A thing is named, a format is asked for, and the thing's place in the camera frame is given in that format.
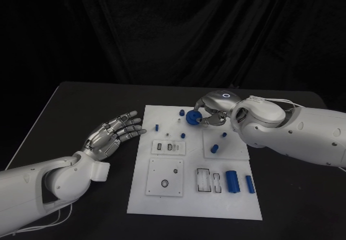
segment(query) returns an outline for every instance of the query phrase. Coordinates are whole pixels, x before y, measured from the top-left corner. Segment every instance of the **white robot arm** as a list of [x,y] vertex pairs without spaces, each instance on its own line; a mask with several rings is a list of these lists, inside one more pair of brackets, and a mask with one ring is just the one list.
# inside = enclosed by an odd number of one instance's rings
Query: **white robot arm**
[[[284,110],[276,103],[295,105]],[[269,147],[313,164],[346,167],[346,113],[307,108],[286,99],[250,96],[245,100],[230,91],[208,93],[196,102],[212,114],[198,122],[220,126],[231,120],[233,130],[254,148]]]
[[[0,171],[0,236],[72,204],[87,192],[91,180],[104,182],[110,163],[101,162],[120,144],[147,131],[136,111],[100,125],[81,151],[72,156]],[[58,200],[45,203],[42,183]]]

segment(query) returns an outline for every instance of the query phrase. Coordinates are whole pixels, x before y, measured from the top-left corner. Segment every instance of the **small blue cylinder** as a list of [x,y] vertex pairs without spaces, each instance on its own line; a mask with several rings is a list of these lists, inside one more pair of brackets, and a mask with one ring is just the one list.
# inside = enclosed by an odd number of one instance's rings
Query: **small blue cylinder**
[[218,149],[220,149],[220,145],[215,144],[211,148],[211,152],[215,154]]
[[227,178],[228,192],[234,194],[240,193],[241,187],[238,182],[237,171],[227,171],[225,178]]
[[256,189],[254,189],[251,176],[247,176],[247,186],[248,186],[250,193],[254,194],[256,193]]

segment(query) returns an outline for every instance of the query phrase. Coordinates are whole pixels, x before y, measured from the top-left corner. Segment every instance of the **blue object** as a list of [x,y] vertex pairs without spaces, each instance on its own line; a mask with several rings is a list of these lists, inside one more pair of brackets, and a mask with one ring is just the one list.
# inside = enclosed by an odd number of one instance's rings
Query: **blue object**
[[254,189],[251,176],[247,176],[247,186],[248,186],[250,193],[254,194],[256,193],[256,189]]
[[186,121],[191,125],[198,125],[201,124],[196,119],[198,118],[202,118],[202,113],[199,111],[194,111],[191,110],[188,113],[186,113]]
[[218,149],[220,149],[220,145],[215,144],[211,148],[211,152],[215,154]]
[[241,188],[240,188],[237,171],[227,171],[225,178],[227,178],[228,192],[234,194],[240,193]]

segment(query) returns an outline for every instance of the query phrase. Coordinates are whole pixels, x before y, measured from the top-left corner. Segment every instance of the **large blue cylinder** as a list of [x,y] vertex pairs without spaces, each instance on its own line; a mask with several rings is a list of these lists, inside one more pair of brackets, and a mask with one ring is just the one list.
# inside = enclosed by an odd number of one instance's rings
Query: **large blue cylinder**
[[238,182],[237,171],[227,171],[225,179],[227,179],[227,185],[228,185],[228,192],[234,194],[240,193],[241,187]]

